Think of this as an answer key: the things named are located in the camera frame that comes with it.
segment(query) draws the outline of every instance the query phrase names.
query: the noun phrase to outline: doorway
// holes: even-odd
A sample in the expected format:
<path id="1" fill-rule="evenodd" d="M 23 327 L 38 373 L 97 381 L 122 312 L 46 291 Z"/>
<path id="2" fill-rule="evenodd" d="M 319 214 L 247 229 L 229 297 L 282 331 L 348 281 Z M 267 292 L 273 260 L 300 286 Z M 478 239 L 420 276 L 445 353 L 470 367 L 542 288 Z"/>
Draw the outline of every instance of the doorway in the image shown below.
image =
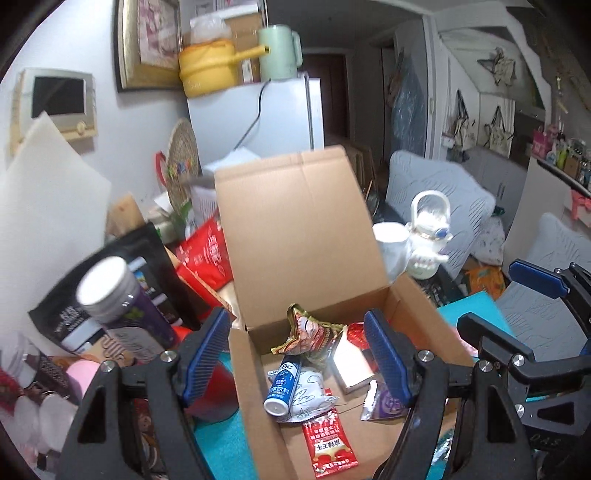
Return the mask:
<path id="1" fill-rule="evenodd" d="M 347 65 L 342 54 L 304 54 L 301 71 L 320 79 L 324 136 L 350 138 Z"/>

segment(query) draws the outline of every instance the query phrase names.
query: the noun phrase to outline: silver foil packet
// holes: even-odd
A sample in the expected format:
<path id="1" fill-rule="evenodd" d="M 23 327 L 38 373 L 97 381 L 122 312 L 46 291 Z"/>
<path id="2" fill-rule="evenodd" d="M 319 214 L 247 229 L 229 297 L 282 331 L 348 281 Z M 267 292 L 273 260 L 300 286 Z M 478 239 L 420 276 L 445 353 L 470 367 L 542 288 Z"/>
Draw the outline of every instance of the silver foil packet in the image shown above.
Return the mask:
<path id="1" fill-rule="evenodd" d="M 405 417 L 408 412 L 400 400 L 390 395 L 386 383 L 379 380 L 369 382 L 369 391 L 363 402 L 361 420 L 386 420 Z"/>

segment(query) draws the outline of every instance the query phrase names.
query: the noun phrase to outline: refrigerator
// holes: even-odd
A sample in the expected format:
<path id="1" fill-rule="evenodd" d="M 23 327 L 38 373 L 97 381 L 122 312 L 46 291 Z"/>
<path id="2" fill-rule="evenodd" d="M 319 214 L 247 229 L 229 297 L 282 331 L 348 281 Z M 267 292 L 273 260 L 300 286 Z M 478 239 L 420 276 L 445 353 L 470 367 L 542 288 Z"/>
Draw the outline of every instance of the refrigerator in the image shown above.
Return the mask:
<path id="1" fill-rule="evenodd" d="M 306 74 L 289 80 L 251 83 L 188 99 L 197 138 L 199 161 L 205 166 L 238 146 L 259 112 L 261 117 L 240 147 L 266 158 L 324 148 L 320 80 Z"/>

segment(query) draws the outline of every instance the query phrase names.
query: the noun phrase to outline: green kettle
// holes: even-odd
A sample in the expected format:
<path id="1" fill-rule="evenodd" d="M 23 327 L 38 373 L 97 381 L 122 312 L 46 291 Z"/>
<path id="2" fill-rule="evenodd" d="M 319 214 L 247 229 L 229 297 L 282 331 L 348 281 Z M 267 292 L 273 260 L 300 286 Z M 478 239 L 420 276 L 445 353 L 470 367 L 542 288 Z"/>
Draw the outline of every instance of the green kettle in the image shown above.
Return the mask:
<path id="1" fill-rule="evenodd" d="M 300 36 L 286 25 L 272 25 L 258 31 L 259 45 L 271 52 L 261 58 L 261 80 L 284 80 L 297 77 L 304 59 Z"/>

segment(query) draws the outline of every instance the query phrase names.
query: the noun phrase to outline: picture frame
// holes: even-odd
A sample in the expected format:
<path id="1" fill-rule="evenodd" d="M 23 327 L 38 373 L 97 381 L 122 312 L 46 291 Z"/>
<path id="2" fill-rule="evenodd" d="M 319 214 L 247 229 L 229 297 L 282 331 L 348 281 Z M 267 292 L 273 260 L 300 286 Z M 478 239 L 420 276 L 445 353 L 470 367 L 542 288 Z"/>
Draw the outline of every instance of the picture frame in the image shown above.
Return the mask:
<path id="1" fill-rule="evenodd" d="M 181 89 L 178 0 L 116 0 L 113 49 L 119 93 Z"/>

